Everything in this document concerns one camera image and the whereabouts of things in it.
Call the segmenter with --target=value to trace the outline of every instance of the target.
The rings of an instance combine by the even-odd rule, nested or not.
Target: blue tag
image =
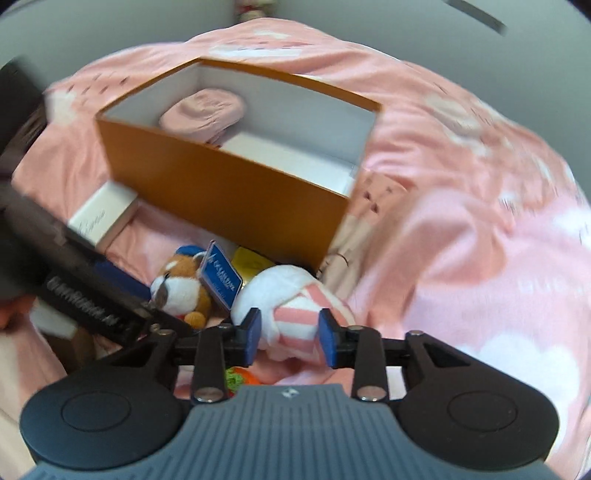
[[[238,275],[215,241],[209,244],[201,262],[199,280],[214,299],[228,311],[242,288],[242,277]]]

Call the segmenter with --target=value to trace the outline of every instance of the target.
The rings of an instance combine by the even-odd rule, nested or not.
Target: plush toy
[[[323,363],[316,338],[318,314],[331,310],[342,326],[355,324],[347,305],[306,270],[293,265],[267,268],[238,294],[230,316],[240,325],[251,307],[261,310],[262,332],[259,348],[272,360],[300,358]]]
[[[201,247],[179,248],[150,287],[157,308],[197,329],[205,327],[212,310],[212,299],[197,278],[204,256]]]
[[[236,0],[236,14],[240,23],[272,17],[274,8],[275,0]]]

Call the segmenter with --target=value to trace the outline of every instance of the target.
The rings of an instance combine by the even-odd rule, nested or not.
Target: pink bedsheet
[[[458,85],[304,25],[255,20],[126,50],[52,86],[54,120],[14,184],[69,218],[109,176],[93,114],[198,56],[314,76],[384,105],[323,281],[358,323],[398,338],[425,330],[547,394],[561,421],[549,464],[574,479],[591,434],[591,211],[555,152]],[[208,237],[143,206],[108,255],[149,283],[177,246]],[[22,344],[1,349],[0,410],[14,424],[35,389],[63,372],[29,327],[0,335],[4,345],[26,338],[39,352],[33,361]],[[256,371],[267,382],[350,388],[350,372],[296,359],[259,358]],[[6,480],[23,472],[23,462],[7,463],[9,451],[0,435]]]

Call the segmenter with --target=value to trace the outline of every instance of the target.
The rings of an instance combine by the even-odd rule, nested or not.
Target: open cardboard box
[[[246,105],[220,149],[158,126],[168,108],[204,88],[233,92]],[[309,78],[197,59],[117,99],[96,120],[115,181],[274,261],[316,269],[379,109]]]

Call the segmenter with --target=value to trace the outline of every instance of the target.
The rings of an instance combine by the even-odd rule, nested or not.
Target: white plush toy
[[[331,309],[340,325],[355,324],[347,305],[306,270],[293,265],[263,270],[242,289],[232,306],[234,325],[242,323],[251,307],[261,310],[259,349],[278,361],[296,357],[322,363],[316,332],[323,308]]]

